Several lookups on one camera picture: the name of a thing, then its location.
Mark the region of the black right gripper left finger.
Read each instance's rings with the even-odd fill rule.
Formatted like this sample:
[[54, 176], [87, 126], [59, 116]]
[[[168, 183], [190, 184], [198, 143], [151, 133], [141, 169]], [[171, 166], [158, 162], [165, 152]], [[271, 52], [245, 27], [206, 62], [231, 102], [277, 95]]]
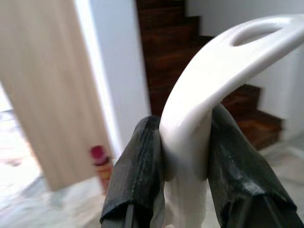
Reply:
[[165, 215], [160, 118], [139, 121], [115, 163], [103, 205], [103, 228], [161, 228]]

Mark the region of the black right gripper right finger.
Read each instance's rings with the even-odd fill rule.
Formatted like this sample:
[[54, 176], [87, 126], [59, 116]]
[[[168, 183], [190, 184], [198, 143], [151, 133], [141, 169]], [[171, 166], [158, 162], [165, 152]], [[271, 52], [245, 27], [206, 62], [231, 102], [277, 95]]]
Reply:
[[295, 228], [297, 207], [222, 105], [212, 112], [208, 179], [222, 228]]

